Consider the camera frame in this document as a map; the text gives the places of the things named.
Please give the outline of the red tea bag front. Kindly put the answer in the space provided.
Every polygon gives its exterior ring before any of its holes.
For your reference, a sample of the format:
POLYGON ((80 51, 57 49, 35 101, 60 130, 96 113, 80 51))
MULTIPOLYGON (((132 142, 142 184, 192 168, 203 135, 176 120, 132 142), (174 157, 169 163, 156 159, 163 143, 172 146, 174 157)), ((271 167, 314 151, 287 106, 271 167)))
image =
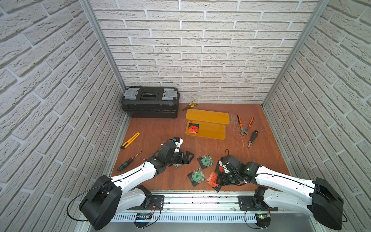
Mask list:
POLYGON ((222 188, 221 182, 218 179, 218 173, 212 172, 209 178, 207 179, 207 184, 212 187, 214 190, 219 192, 222 188))

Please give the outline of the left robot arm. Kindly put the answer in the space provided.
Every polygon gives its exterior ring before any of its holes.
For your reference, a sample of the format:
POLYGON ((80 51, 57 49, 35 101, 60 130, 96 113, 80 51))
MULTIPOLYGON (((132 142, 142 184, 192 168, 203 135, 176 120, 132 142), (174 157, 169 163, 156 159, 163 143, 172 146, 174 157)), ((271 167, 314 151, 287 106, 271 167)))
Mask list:
POLYGON ((182 152, 182 140, 166 141, 161 149, 147 158, 143 164, 118 176, 103 175, 87 190, 79 210, 95 230, 105 227, 113 217, 133 207, 149 204, 151 192, 141 184, 163 173, 175 164, 188 165, 195 155, 182 152))

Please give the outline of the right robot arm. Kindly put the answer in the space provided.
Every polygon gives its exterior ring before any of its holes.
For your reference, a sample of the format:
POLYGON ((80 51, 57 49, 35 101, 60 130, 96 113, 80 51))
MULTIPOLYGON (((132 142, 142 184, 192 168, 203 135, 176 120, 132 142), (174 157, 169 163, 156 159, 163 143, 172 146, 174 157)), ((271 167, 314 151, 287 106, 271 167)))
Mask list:
POLYGON ((325 179, 301 179, 284 175, 255 162, 246 164, 234 156, 222 157, 215 169, 216 187, 255 184, 252 196, 239 196, 242 211, 275 211, 287 209, 313 217, 333 230, 341 230, 347 221, 344 200, 325 179))

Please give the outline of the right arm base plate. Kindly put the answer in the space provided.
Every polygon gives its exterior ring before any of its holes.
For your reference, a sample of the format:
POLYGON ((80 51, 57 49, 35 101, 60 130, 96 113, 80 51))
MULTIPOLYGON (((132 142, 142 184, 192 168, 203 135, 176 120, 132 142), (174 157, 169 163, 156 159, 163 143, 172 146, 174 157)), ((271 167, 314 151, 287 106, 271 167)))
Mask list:
POLYGON ((238 196, 237 199, 241 211, 278 211, 277 207, 268 206, 256 196, 238 196))

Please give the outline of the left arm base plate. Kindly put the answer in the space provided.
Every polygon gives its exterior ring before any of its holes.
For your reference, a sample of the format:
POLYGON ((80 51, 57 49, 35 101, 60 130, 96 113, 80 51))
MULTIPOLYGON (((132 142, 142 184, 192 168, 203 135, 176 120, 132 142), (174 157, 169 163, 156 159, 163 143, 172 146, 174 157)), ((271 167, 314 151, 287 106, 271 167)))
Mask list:
POLYGON ((140 206, 132 207, 128 210, 152 210, 154 206, 156 206, 157 210, 162 210, 164 198, 164 195, 151 195, 151 197, 146 197, 140 206))

